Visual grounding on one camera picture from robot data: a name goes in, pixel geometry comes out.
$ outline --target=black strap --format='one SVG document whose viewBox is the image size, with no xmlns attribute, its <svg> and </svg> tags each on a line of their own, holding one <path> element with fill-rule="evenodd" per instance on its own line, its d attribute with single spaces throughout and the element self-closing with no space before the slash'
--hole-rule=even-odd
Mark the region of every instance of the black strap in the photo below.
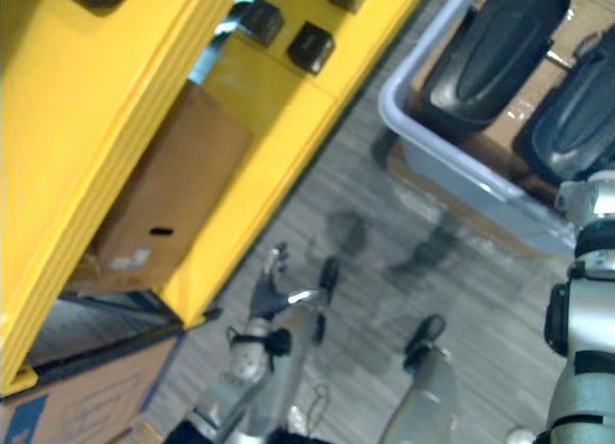
<svg viewBox="0 0 615 444">
<path fill-rule="evenodd" d="M 534 444 L 551 444 L 551 431 L 538 434 Z"/>
<path fill-rule="evenodd" d="M 602 351 L 579 351 L 575 354 L 575 375 L 615 375 L 615 355 Z"/>
<path fill-rule="evenodd" d="M 238 334 L 233 337 L 235 343 L 260 343 L 271 356 L 286 356 L 292 348 L 292 335 L 287 329 L 278 329 L 267 336 Z"/>
<path fill-rule="evenodd" d="M 595 221 L 587 225 L 577 237 L 575 257 L 580 257 L 596 250 L 615 248 L 615 220 Z"/>
<path fill-rule="evenodd" d="M 590 413 L 578 413 L 575 415 L 568 415 L 561 417 L 553 422 L 553 429 L 561 427 L 563 425 L 570 425 L 571 423 L 593 423 L 601 425 L 604 423 L 604 417 L 601 415 L 592 415 Z"/>
</svg>

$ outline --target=blue sticker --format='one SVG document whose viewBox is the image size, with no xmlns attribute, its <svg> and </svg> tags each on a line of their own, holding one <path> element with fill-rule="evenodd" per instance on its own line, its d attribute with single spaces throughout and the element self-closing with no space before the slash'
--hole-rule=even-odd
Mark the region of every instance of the blue sticker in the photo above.
<svg viewBox="0 0 615 444">
<path fill-rule="evenodd" d="M 20 404 L 12 415 L 4 444 L 30 444 L 37 429 L 40 414 L 45 409 L 47 394 Z"/>
</svg>

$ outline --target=label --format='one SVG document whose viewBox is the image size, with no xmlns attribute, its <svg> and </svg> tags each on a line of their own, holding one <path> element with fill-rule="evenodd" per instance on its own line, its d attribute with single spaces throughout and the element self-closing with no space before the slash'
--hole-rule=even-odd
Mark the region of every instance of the label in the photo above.
<svg viewBox="0 0 615 444">
<path fill-rule="evenodd" d="M 115 257 L 111 260 L 110 269 L 140 268 L 152 255 L 152 249 L 136 249 L 132 257 Z"/>
<path fill-rule="evenodd" d="M 37 429 L 38 418 L 45 409 L 47 396 L 20 404 L 12 415 L 4 444 L 30 444 Z"/>
</svg>

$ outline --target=gray floor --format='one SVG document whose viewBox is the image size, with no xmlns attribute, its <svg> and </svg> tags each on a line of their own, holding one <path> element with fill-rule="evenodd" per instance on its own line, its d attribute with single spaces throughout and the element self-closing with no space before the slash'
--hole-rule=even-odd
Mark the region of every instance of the gray floor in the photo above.
<svg viewBox="0 0 615 444">
<path fill-rule="evenodd" d="M 503 442 L 517 425 L 543 426 L 562 361 L 544 344 L 542 324 L 564 266 L 510 255 L 391 179 L 371 154 L 385 133 L 376 111 L 382 82 L 439 1 L 430 0 L 409 23 L 239 267 L 223 318 L 187 336 L 147 411 L 161 431 L 181 419 L 225 365 L 226 326 L 241 326 L 258 267 L 279 241 L 291 251 L 287 288 L 313 283 L 319 259 L 334 243 L 344 249 L 327 338 L 308 362 L 297 400 L 305 409 L 315 385 L 329 387 L 331 404 L 316 436 L 338 444 L 377 442 L 410 383 L 401 351 L 433 311 L 448 319 L 441 345 L 455 357 L 460 421 L 454 443 Z"/>
</svg>

